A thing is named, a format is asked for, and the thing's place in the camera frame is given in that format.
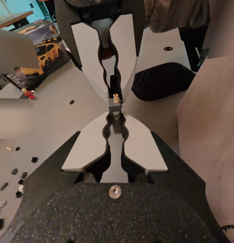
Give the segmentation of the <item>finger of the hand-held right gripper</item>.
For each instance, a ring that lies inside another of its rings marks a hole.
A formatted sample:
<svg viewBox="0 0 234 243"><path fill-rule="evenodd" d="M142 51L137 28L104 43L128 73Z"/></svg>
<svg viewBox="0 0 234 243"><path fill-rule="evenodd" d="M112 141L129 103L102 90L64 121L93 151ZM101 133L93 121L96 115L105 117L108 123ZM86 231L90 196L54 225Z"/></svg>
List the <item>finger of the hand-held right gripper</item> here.
<svg viewBox="0 0 234 243"><path fill-rule="evenodd" d="M120 73L120 88L123 96L131 91L138 57L134 38L133 15L120 15L109 29L111 43L117 51L116 64Z"/></svg>
<svg viewBox="0 0 234 243"><path fill-rule="evenodd" d="M106 70L100 58L102 50L101 37L97 29L86 23L71 25L78 49L82 71L97 94L109 103L109 85Z"/></svg>

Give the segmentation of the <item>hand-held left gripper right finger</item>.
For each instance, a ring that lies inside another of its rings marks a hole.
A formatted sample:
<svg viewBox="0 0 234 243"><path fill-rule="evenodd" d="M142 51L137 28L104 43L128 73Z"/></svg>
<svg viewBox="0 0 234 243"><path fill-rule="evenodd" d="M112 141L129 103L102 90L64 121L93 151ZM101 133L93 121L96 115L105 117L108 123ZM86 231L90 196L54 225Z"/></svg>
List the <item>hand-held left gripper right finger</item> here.
<svg viewBox="0 0 234 243"><path fill-rule="evenodd" d="M151 131L126 112L123 113L122 137L121 167L127 173L128 182L134 182L139 174L168 172Z"/></svg>

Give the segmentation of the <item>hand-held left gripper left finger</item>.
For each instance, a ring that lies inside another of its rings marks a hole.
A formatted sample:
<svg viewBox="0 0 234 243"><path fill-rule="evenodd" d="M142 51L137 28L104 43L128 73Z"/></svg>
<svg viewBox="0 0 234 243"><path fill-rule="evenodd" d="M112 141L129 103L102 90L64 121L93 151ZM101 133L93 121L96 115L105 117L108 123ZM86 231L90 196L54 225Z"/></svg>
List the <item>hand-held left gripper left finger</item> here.
<svg viewBox="0 0 234 243"><path fill-rule="evenodd" d="M100 182L103 173L110 167L109 145L111 118L105 112L88 123L79 133L61 170L64 172L91 173Z"/></svg>

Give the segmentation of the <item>grey axle brick assembly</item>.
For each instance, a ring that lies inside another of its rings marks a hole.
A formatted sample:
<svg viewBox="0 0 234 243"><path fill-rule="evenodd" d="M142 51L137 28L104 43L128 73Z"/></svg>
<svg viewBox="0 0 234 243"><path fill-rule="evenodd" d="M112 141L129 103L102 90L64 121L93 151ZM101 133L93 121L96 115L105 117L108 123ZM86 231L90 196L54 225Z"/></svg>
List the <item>grey axle brick assembly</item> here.
<svg viewBox="0 0 234 243"><path fill-rule="evenodd" d="M113 97L109 99L109 112L114 134L122 134L121 108L119 95L113 94Z"/></svg>

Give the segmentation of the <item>person's right forearm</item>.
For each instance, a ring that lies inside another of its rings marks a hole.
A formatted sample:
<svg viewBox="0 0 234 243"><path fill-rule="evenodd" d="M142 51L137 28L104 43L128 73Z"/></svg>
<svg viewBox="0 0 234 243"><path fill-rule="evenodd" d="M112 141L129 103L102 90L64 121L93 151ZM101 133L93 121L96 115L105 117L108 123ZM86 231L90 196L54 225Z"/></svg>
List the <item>person's right forearm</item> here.
<svg viewBox="0 0 234 243"><path fill-rule="evenodd" d="M209 0L144 0L144 6L145 27L154 33L197 28L210 18Z"/></svg>

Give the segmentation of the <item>wood-edged office desk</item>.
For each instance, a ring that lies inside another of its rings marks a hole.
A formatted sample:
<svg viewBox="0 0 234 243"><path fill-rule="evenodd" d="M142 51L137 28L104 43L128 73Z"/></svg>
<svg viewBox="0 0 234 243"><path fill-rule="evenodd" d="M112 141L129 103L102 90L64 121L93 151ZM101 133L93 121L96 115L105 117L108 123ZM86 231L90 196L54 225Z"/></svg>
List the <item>wood-edged office desk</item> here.
<svg viewBox="0 0 234 243"><path fill-rule="evenodd" d="M27 17L34 14L33 11L27 11L17 14L0 16L0 29L13 25L16 29L29 24Z"/></svg>

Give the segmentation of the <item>black toy car box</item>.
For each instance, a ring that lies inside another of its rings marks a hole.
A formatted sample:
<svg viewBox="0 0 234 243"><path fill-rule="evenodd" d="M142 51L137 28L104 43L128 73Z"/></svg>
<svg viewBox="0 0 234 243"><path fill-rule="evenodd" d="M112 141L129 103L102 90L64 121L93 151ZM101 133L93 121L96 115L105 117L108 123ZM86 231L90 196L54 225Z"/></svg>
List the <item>black toy car box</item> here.
<svg viewBox="0 0 234 243"><path fill-rule="evenodd" d="M35 90L50 74L65 65L69 56L65 51L62 37L53 22L37 20L12 32L28 35L33 41L39 68L15 67L15 74L0 74L19 90Z"/></svg>

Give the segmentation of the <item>red toy minifigure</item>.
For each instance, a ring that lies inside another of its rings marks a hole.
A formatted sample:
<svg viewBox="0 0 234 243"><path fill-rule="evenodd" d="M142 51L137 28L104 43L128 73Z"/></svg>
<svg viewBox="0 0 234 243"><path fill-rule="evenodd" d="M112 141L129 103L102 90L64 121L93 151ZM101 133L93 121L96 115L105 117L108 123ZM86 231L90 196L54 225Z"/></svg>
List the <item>red toy minifigure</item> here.
<svg viewBox="0 0 234 243"><path fill-rule="evenodd" d="M36 98L35 95L33 95L33 94L31 93L30 90L27 90L27 89L23 88L23 89L21 89L21 91L22 91L22 92L24 93L24 95L25 95L26 97L28 97L30 100L33 100L33 99Z"/></svg>

